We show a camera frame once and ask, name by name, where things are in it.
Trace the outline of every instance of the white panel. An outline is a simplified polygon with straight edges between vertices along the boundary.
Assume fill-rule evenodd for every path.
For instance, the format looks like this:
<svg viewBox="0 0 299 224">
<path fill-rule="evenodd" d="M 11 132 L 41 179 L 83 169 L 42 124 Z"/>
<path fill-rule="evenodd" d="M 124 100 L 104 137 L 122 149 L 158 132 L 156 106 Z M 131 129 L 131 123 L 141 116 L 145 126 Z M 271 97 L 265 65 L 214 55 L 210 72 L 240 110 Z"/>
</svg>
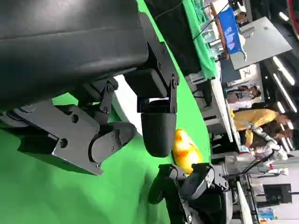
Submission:
<svg viewBox="0 0 299 224">
<path fill-rule="evenodd" d="M 230 55 L 235 70 L 292 49 L 285 38 L 266 17 L 241 27 L 242 32 L 248 29 L 252 30 L 243 34 L 246 38 L 243 48 L 247 53 L 247 61 L 244 61 L 243 53 Z"/>
</svg>

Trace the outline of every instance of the yellow shirt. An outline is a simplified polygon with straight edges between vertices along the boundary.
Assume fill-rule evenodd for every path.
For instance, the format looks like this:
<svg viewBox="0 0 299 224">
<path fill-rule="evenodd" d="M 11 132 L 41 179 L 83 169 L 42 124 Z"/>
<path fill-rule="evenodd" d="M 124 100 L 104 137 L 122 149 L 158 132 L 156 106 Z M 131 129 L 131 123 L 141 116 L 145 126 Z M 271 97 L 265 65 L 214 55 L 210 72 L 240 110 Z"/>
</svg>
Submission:
<svg viewBox="0 0 299 224">
<path fill-rule="evenodd" d="M 238 131 L 246 130 L 245 137 L 247 145 L 251 145 L 253 141 L 253 133 L 247 129 L 248 124 L 260 127 L 273 121 L 278 113 L 269 109 L 246 110 L 235 113 L 234 121 Z"/>
</svg>

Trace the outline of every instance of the wire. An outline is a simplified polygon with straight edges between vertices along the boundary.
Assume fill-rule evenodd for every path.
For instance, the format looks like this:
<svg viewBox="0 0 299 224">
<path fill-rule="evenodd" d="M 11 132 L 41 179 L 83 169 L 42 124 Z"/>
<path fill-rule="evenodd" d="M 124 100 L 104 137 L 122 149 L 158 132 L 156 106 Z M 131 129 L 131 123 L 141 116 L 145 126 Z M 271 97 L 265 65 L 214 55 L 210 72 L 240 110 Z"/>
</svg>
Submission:
<svg viewBox="0 0 299 224">
<path fill-rule="evenodd" d="M 169 13 L 169 12 L 171 12 L 172 10 L 176 9 L 177 7 L 179 7 L 179 6 L 180 6 L 183 2 L 185 2 L 185 1 L 187 1 L 187 0 L 183 0 L 183 1 L 181 1 L 177 6 L 171 8 L 171 9 L 165 11 L 165 12 L 162 12 L 160 15 L 158 15 L 158 16 L 155 17 L 155 20 L 157 20 L 160 16 L 162 16 L 162 15 L 164 15 L 164 14 L 166 14 L 166 13 Z"/>
<path fill-rule="evenodd" d="M 222 10 L 220 10 L 219 13 L 221 13 L 228 5 L 229 5 L 229 2 L 222 8 Z M 208 25 L 210 25 L 212 22 L 214 22 L 216 17 L 214 17 L 211 21 L 209 21 L 209 23 L 192 40 L 195 41 L 195 39 L 208 27 Z"/>
</svg>

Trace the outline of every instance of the woman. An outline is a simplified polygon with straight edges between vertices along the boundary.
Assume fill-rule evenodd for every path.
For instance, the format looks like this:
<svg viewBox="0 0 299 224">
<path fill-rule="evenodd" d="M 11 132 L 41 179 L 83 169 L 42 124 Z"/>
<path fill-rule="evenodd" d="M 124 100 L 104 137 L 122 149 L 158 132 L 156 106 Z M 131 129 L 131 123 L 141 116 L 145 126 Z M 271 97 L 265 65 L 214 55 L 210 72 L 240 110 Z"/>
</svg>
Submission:
<svg viewBox="0 0 299 224">
<path fill-rule="evenodd" d="M 233 104 L 241 101 L 250 101 L 256 97 L 261 96 L 261 92 L 257 89 L 257 87 L 251 86 L 248 88 L 247 86 L 239 86 L 237 90 L 231 90 L 227 92 L 228 94 L 228 103 Z"/>
</svg>

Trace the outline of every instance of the black cable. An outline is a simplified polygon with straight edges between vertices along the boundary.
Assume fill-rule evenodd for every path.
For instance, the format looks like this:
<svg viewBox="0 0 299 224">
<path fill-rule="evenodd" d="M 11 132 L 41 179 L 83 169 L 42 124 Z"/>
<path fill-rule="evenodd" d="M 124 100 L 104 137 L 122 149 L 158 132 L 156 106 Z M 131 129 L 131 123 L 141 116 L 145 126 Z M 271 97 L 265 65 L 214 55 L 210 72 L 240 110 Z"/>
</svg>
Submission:
<svg viewBox="0 0 299 224">
<path fill-rule="evenodd" d="M 255 161 L 257 160 L 257 158 L 255 158 L 244 170 L 243 170 L 243 172 L 246 170 L 246 169 L 248 169 L 248 167 L 250 167 Z"/>
<path fill-rule="evenodd" d="M 154 20 L 157 20 L 160 16 L 162 16 L 162 15 L 164 15 L 164 14 L 166 14 L 166 13 L 169 13 L 169 12 L 171 12 L 172 10 L 176 9 L 176 8 L 179 7 L 184 1 L 186 1 L 186 0 L 181 1 L 177 6 L 171 8 L 171 9 L 169 9 L 169 10 L 167 10 L 167 11 L 165 11 L 165 12 L 162 12 L 160 15 L 156 16 L 156 17 L 154 18 Z"/>
<path fill-rule="evenodd" d="M 226 4 L 223 8 L 222 8 L 222 10 L 220 10 L 220 12 L 219 13 L 221 13 L 225 8 L 226 8 L 226 6 L 228 6 L 229 5 L 229 3 L 228 4 Z M 215 20 L 215 17 L 192 39 L 193 41 L 195 41 L 195 39 L 208 27 L 208 25 L 210 25 L 212 22 L 214 22 L 214 20 Z"/>
</svg>

